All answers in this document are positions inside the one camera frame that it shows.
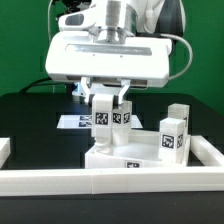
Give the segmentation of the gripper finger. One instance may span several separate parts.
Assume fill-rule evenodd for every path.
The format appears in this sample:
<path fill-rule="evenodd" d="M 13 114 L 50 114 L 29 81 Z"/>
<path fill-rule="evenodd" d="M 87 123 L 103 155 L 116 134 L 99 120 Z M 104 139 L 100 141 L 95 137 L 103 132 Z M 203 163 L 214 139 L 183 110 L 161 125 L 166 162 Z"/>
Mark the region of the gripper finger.
<path fill-rule="evenodd" d="M 83 89 L 84 94 L 85 94 L 84 102 L 86 104 L 91 104 L 92 103 L 92 99 L 94 97 L 94 94 L 93 94 L 93 92 L 90 89 L 90 87 L 91 87 L 90 79 L 87 78 L 87 77 L 82 77 L 81 78 L 81 86 L 82 86 L 82 89 Z"/>
<path fill-rule="evenodd" d="M 130 80 L 122 80 L 121 86 L 119 87 L 119 91 L 114 95 L 113 99 L 113 107 L 117 108 L 123 104 L 124 97 L 126 93 L 129 91 L 131 85 Z"/>

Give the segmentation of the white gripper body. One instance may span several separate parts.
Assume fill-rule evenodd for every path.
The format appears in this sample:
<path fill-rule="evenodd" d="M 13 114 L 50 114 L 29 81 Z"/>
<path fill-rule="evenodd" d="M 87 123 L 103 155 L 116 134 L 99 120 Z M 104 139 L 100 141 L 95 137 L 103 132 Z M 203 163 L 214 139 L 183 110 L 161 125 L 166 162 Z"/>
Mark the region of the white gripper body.
<path fill-rule="evenodd" d="M 59 32 L 50 44 L 45 68 L 55 81 L 89 77 L 163 87 L 171 51 L 170 39 L 127 37 L 124 44 L 96 43 L 88 32 Z"/>

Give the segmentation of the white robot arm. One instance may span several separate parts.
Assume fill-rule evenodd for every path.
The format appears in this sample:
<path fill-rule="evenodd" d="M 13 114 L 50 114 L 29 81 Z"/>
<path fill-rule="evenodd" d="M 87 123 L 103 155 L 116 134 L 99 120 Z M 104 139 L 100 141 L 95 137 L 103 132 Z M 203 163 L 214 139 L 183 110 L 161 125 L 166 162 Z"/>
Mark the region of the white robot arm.
<path fill-rule="evenodd" d="M 79 82 L 86 102 L 130 88 L 163 87 L 169 56 L 185 28 L 181 0 L 90 0 L 59 18 L 45 68 L 54 81 Z"/>

